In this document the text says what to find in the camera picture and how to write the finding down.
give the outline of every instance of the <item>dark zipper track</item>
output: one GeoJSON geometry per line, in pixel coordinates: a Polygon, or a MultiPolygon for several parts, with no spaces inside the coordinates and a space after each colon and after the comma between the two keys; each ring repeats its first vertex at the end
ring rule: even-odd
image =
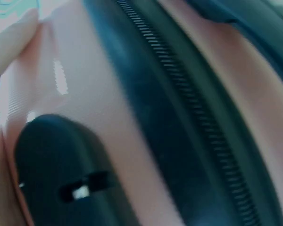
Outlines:
{"type": "Polygon", "coordinates": [[[160,65],[164,68],[168,79],[183,100],[191,119],[202,134],[203,142],[206,144],[215,165],[222,175],[242,225],[262,225],[250,190],[232,154],[231,148],[204,98],[189,78],[183,64],[176,59],[169,45],[152,27],[149,21],[134,9],[129,1],[116,0],[116,3],[122,8],[149,44],[160,65]]]}

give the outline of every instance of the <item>finger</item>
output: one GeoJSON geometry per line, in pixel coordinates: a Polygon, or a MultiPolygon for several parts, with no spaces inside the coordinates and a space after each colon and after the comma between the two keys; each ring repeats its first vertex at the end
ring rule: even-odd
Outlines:
{"type": "Polygon", "coordinates": [[[34,8],[0,33],[0,76],[33,37],[37,24],[38,10],[34,8]]]}

